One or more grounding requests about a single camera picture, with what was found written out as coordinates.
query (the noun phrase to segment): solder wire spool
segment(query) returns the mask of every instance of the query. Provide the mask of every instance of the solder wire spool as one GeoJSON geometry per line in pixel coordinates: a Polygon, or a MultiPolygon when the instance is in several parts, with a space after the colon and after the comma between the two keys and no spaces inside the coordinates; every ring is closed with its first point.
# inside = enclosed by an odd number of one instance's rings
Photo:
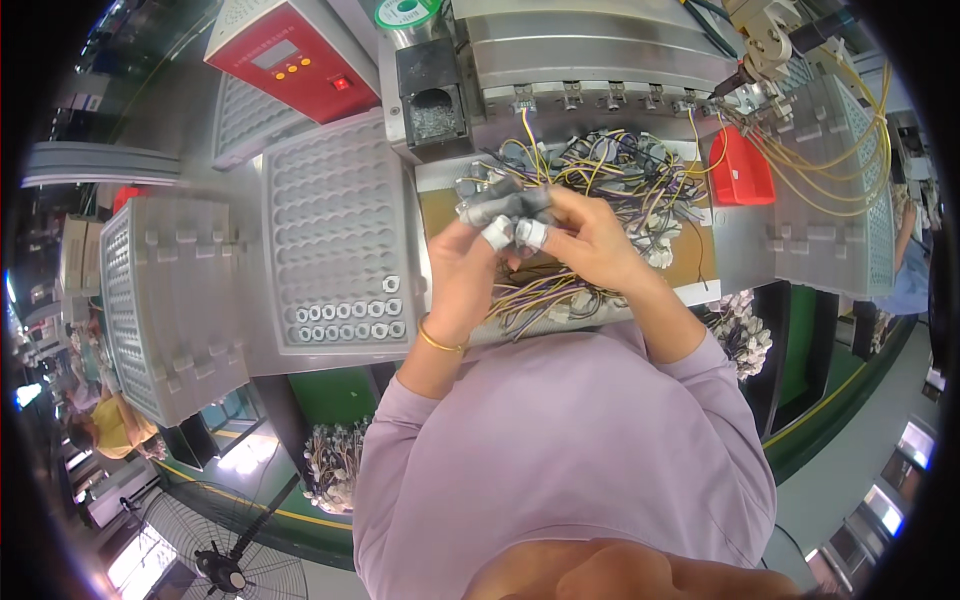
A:
{"type": "Polygon", "coordinates": [[[444,35],[443,0],[383,0],[373,12],[377,27],[395,48],[409,48],[444,35]]]}

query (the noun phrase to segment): red plastic bin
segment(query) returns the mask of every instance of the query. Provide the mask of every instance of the red plastic bin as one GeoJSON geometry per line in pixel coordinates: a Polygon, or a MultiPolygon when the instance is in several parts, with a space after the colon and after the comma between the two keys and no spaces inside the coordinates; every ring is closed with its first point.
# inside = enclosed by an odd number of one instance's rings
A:
{"type": "Polygon", "coordinates": [[[713,138],[709,164],[715,164],[723,154],[724,133],[727,136],[727,154],[710,171],[714,202],[726,206],[772,203],[777,196],[770,165],[735,126],[728,125],[713,138]]]}

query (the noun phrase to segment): tray with round slots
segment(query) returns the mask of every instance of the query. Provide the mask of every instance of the tray with round slots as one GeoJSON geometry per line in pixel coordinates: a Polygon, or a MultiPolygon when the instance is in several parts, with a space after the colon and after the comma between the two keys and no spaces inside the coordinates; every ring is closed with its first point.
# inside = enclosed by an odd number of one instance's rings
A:
{"type": "Polygon", "coordinates": [[[406,350],[417,334],[403,171],[382,108],[263,153],[263,239],[281,354],[406,350]]]}

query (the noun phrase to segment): worker in yellow shirt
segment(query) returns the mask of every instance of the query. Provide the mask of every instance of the worker in yellow shirt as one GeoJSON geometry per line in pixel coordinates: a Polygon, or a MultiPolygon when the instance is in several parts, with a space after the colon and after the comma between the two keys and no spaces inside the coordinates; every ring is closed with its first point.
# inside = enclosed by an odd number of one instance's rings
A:
{"type": "Polygon", "coordinates": [[[75,415],[67,423],[70,443],[80,450],[96,448],[107,458],[120,459],[156,435],[156,425],[127,403],[123,394],[104,386],[97,407],[89,415],[75,415]]]}

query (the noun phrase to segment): purple sleeve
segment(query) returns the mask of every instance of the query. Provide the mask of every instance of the purple sleeve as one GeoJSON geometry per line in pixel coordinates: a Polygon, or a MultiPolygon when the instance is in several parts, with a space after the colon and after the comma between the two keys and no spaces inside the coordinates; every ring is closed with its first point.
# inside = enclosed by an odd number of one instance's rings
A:
{"type": "Polygon", "coordinates": [[[364,438],[353,495],[353,563],[361,578],[383,552],[410,450],[439,403],[414,394],[396,377],[380,399],[364,438]]]}
{"type": "Polygon", "coordinates": [[[762,515],[752,532],[769,539],[777,514],[777,484],[756,433],[754,414],[740,393],[736,367],[709,332],[692,354],[669,365],[656,365],[679,381],[704,409],[727,449],[746,506],[762,515]]]}

